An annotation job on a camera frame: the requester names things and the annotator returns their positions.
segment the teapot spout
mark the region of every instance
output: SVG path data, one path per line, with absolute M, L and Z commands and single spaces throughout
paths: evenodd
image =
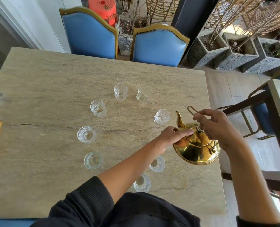
M 178 115 L 178 118 L 177 118 L 177 126 L 178 127 L 182 127 L 182 128 L 185 128 L 186 125 L 184 124 L 183 120 L 182 120 L 182 117 L 180 115 L 180 112 L 176 111 L 177 115 Z

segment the glass cup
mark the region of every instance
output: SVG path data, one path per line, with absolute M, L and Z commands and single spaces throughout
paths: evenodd
M 92 127 L 84 126 L 78 130 L 77 137 L 80 141 L 84 143 L 92 143 L 96 140 L 97 133 Z
M 140 87 L 138 89 L 137 100 L 140 103 L 144 103 L 150 96 L 150 89 L 148 87 Z
M 103 118 L 106 115 L 106 107 L 102 100 L 97 99 L 91 103 L 91 111 L 94 113 L 95 116 L 99 118 Z
M 149 165 L 149 168 L 154 172 L 161 172 L 165 168 L 165 160 L 161 156 L 157 157 L 153 162 Z
M 103 162 L 102 154 L 98 152 L 90 152 L 84 157 L 84 166 L 87 169 L 97 169 Z
M 150 189 L 150 186 L 151 186 L 150 179 L 146 174 L 142 174 L 134 182 L 134 188 L 137 192 L 148 192 Z
M 117 100 L 125 100 L 127 97 L 127 86 L 125 84 L 117 84 L 114 87 L 115 98 Z
M 164 123 L 168 122 L 170 119 L 170 114 L 168 110 L 160 109 L 153 117 L 153 120 L 156 124 L 163 125 Z

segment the black pillar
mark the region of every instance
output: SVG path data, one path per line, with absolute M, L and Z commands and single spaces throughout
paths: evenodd
M 188 49 L 203 28 L 219 0 L 180 0 L 171 26 L 190 39 Z

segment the black sleeve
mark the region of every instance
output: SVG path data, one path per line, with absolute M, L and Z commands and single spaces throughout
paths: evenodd
M 261 224 L 242 220 L 239 216 L 236 217 L 238 227 L 280 227 L 279 224 Z
M 114 208 L 114 201 L 101 180 L 94 176 L 57 202 L 49 217 L 32 227 L 40 226 L 99 226 Z

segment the brass teapot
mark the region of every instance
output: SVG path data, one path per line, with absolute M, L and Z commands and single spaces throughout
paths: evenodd
M 194 115 L 194 113 L 192 113 L 189 108 L 197 112 L 193 107 L 188 106 L 187 110 L 192 115 Z M 200 123 L 192 122 L 184 124 L 180 113 L 178 111 L 176 111 L 176 113 L 178 115 L 177 126 L 179 130 L 195 130 L 194 134 L 185 136 L 173 144 L 176 153 L 186 162 L 195 165 L 207 165 L 215 161 L 221 150 L 218 141 L 210 140 L 205 131 L 200 129 Z

